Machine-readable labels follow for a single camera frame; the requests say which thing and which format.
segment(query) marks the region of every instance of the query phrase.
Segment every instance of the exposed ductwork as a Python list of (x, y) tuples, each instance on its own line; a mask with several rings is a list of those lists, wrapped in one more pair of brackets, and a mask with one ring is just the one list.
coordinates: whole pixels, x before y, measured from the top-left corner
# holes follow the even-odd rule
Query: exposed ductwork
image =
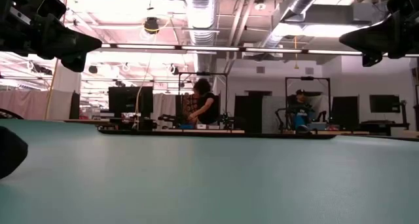
[(276, 48), (283, 38), (282, 29), (284, 28), (283, 21), (293, 16), (303, 14), (313, 5), (316, 0), (288, 0), (287, 7), (284, 11), (280, 10), (281, 18), (278, 25), (268, 34), (268, 37), (261, 43), (260, 47)]
[[(215, 33), (203, 31), (212, 29), (215, 23), (217, 0), (185, 0), (187, 4), (188, 25), (190, 28), (199, 28), (199, 31), (190, 31), (193, 45), (214, 45)], [(196, 72), (214, 72), (215, 62), (211, 54), (195, 54), (194, 66)]]

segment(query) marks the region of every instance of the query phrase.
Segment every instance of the desk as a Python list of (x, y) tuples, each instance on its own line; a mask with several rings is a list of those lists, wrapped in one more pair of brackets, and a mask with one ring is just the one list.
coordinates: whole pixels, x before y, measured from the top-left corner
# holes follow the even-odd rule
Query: desk
[(199, 130), (199, 129), (161, 129), (159, 132), (186, 132), (186, 133), (227, 133), (227, 134), (244, 134), (243, 130)]
[(109, 136), (0, 120), (29, 144), (0, 181), (0, 223), (416, 224), (419, 144)]

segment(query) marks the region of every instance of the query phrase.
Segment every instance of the person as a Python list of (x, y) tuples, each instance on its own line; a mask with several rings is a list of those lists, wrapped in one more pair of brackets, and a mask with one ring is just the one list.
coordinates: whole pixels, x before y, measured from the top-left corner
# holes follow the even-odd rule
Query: person
[(293, 111), (294, 127), (298, 129), (300, 126), (306, 126), (310, 122), (311, 105), (306, 103), (306, 92), (298, 90), (295, 92), (295, 101), (289, 104), (289, 108)]
[(295, 92), (297, 97), (296, 105), (305, 105), (306, 104), (306, 92), (304, 90), (298, 90)]
[(199, 79), (194, 87), (194, 95), (198, 97), (198, 110), (189, 115), (191, 122), (197, 124), (217, 124), (218, 110), (215, 96), (211, 93), (211, 85), (207, 79)]

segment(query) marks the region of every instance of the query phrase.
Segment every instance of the fluorescent light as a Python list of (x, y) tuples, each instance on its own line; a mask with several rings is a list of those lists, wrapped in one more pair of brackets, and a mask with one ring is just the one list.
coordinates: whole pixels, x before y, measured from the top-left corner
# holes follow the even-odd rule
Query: fluorescent light
[(302, 34), (308, 37), (340, 37), (351, 31), (360, 29), (351, 25), (307, 25)]
[(282, 48), (246, 48), (246, 52), (268, 52), (268, 53), (293, 53), (299, 54), (302, 50), (282, 49)]
[(52, 80), (52, 77), (12, 77), (12, 76), (2, 76), (3, 79), (12, 79), (12, 80)]
[(155, 50), (174, 50), (175, 46), (171, 45), (128, 45), (118, 44), (118, 48), (137, 48), (137, 49), (155, 49)]
[(341, 50), (309, 50), (309, 54), (336, 54), (336, 55), (353, 55), (360, 56), (361, 52), (358, 51), (341, 51)]
[(238, 47), (200, 47), (200, 46), (185, 46), (182, 50), (219, 50), (219, 51), (238, 51)]
[(182, 28), (182, 31), (199, 31), (199, 32), (210, 32), (210, 33), (219, 33), (220, 29), (208, 29), (208, 28)]

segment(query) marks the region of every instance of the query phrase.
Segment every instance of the computer monitor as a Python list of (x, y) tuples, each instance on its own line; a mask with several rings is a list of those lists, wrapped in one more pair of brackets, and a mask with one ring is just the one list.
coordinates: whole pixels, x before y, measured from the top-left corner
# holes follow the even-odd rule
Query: computer monitor
[(370, 95), (369, 105), (371, 113), (400, 113), (399, 96)]
[(331, 122), (340, 126), (341, 130), (355, 130), (359, 127), (358, 96), (333, 97)]
[[(109, 110), (115, 116), (121, 113), (135, 113), (139, 87), (109, 87)], [(138, 111), (142, 117), (150, 117), (153, 112), (153, 87), (143, 86), (138, 98)]]

